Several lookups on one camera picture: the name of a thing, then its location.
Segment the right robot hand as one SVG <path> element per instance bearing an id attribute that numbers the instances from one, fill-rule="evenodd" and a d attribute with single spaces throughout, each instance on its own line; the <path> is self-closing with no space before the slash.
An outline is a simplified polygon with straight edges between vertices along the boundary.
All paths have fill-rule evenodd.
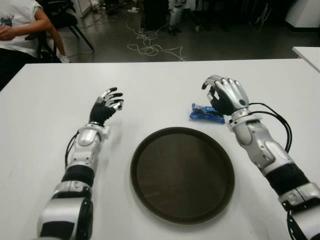
<path id="1" fill-rule="evenodd" d="M 220 114 L 231 116 L 237 111 L 249 108 L 249 98 L 239 81 L 218 75 L 211 75 L 201 86 L 209 87 L 207 98 Z"/>

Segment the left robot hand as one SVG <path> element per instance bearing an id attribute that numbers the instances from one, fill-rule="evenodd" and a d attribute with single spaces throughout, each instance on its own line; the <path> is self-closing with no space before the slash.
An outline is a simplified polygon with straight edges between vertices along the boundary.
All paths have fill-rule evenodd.
<path id="1" fill-rule="evenodd" d="M 89 114 L 90 124 L 104 126 L 106 120 L 123 109 L 124 100 L 120 99 L 123 93 L 117 90 L 117 87 L 111 87 L 97 97 Z"/>

